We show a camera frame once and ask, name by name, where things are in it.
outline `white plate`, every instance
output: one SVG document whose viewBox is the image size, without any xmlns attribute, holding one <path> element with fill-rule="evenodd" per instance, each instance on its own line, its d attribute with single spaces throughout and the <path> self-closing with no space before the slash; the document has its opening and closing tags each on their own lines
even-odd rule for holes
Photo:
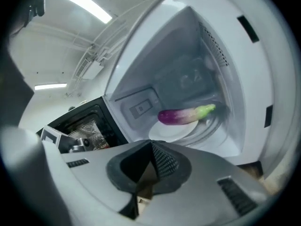
<svg viewBox="0 0 301 226">
<path fill-rule="evenodd" d="M 185 125 L 167 126 L 158 121 L 151 128 L 149 138 L 151 140 L 174 142 L 191 133 L 197 124 L 198 121 L 194 121 Z"/>
</svg>

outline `purple eggplant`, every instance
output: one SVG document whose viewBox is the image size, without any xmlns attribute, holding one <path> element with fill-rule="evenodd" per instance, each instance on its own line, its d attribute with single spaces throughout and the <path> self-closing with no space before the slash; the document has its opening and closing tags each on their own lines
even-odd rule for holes
<svg viewBox="0 0 301 226">
<path fill-rule="evenodd" d="M 183 125 L 205 118 L 214 109 L 215 104 L 184 110 L 164 110 L 159 112 L 158 119 L 165 125 Z"/>
</svg>

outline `fluorescent light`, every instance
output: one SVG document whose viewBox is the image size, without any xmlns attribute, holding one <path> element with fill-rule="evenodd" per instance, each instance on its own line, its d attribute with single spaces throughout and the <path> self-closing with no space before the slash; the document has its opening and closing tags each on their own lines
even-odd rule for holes
<svg viewBox="0 0 301 226">
<path fill-rule="evenodd" d="M 60 84 L 48 84 L 48 85 L 36 85 L 34 90 L 39 89 L 54 89 L 54 88 L 64 88 L 67 86 L 67 83 L 60 83 Z"/>
<path fill-rule="evenodd" d="M 105 24 L 112 19 L 112 17 L 108 13 L 106 13 L 100 6 L 98 6 L 92 0 L 70 0 L 70 1 L 79 5 L 83 9 L 87 10 L 89 13 L 93 14 L 95 17 L 103 21 Z"/>
</svg>

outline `vent slot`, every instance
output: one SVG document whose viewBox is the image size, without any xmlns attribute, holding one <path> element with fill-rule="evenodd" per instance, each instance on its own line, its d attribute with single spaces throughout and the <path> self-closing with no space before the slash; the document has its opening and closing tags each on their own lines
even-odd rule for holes
<svg viewBox="0 0 301 226">
<path fill-rule="evenodd" d="M 78 167 L 84 164 L 89 163 L 89 161 L 87 159 L 81 159 L 81 160 L 77 160 L 77 161 L 71 161 L 71 162 L 67 162 L 68 167 L 70 168 L 74 168 L 74 167 Z"/>
<path fill-rule="evenodd" d="M 270 105 L 266 109 L 265 113 L 265 122 L 264 122 L 264 127 L 268 127 L 272 123 L 272 115 L 273 115 L 273 105 Z"/>
<path fill-rule="evenodd" d="M 84 69 L 86 68 L 86 66 L 88 65 L 89 61 L 87 59 L 85 59 L 83 61 L 83 63 L 81 64 L 79 70 L 77 70 L 76 72 L 76 76 L 80 77 L 81 73 L 84 71 Z"/>
<path fill-rule="evenodd" d="M 126 96 L 120 97 L 120 98 L 118 98 L 118 99 L 116 99 L 116 100 L 114 100 L 114 101 L 116 102 L 116 101 L 122 100 L 122 99 L 124 99 L 124 98 L 129 97 L 129 96 L 132 96 L 132 95 L 134 95 L 134 94 L 137 94 L 137 93 L 139 93 L 139 92 L 141 92 L 141 91 L 143 91 L 143 89 L 142 89 L 142 90 L 139 90 L 139 91 L 136 91 L 136 92 L 134 92 L 134 93 L 128 94 L 128 95 L 126 95 Z"/>
<path fill-rule="evenodd" d="M 231 178 L 218 180 L 217 183 L 240 216 L 247 214 L 257 207 L 257 204 Z"/>
<path fill-rule="evenodd" d="M 237 18 L 240 24 L 244 27 L 246 33 L 249 35 L 252 43 L 256 43 L 259 41 L 257 34 L 255 33 L 253 27 L 250 25 L 249 21 L 245 16 L 241 16 Z"/>
<path fill-rule="evenodd" d="M 201 22 L 199 22 L 198 24 L 200 27 L 201 38 L 203 39 L 204 43 L 209 47 L 209 50 L 215 57 L 218 66 L 228 66 L 229 62 L 220 45 L 216 42 L 215 38 Z"/>
</svg>

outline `black vent grille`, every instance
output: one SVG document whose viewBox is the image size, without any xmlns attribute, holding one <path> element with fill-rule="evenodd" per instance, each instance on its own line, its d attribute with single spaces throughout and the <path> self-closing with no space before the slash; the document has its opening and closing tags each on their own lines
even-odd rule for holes
<svg viewBox="0 0 301 226">
<path fill-rule="evenodd" d="M 178 161 L 167 152 L 155 145 L 152 146 L 152 150 L 159 179 L 172 175 L 179 168 Z"/>
<path fill-rule="evenodd" d="M 74 167 L 81 166 L 81 165 L 84 165 L 87 163 L 89 163 L 89 161 L 87 159 L 81 159 L 81 160 L 77 160 L 77 161 L 67 162 L 67 165 L 70 168 L 74 168 Z"/>
<path fill-rule="evenodd" d="M 221 179 L 217 183 L 240 216 L 247 214 L 257 207 L 257 204 L 231 178 Z"/>
</svg>

